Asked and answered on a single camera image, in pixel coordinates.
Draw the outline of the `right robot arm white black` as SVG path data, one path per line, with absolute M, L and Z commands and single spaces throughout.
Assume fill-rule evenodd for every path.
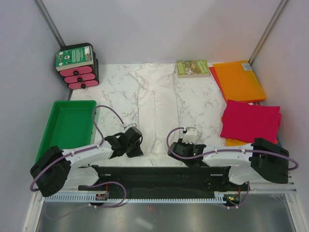
M 170 145 L 168 155 L 187 166 L 227 168 L 227 174 L 221 178 L 226 190 L 262 179 L 276 184 L 288 183 L 289 161 L 265 151 L 289 157 L 286 149 L 262 138 L 256 138 L 251 144 L 229 147 L 185 144 L 180 139 Z

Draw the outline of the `white t shirt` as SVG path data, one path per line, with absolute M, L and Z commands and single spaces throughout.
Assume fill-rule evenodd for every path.
M 139 129 L 145 155 L 167 153 L 166 138 L 179 126 L 175 64 L 141 64 L 130 72 L 139 83 Z

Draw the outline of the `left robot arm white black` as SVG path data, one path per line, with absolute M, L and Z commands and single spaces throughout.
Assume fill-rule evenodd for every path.
M 50 197 L 63 188 L 75 188 L 82 185 L 101 190 L 106 178 L 94 170 L 85 167 L 97 161 L 110 160 L 126 154 L 130 158 L 143 155 L 140 148 L 142 133 L 134 126 L 124 133 L 120 132 L 92 145 L 74 149 L 60 149 L 52 146 L 36 161 L 30 169 L 33 183 L 31 191 L 39 191 L 42 196 Z

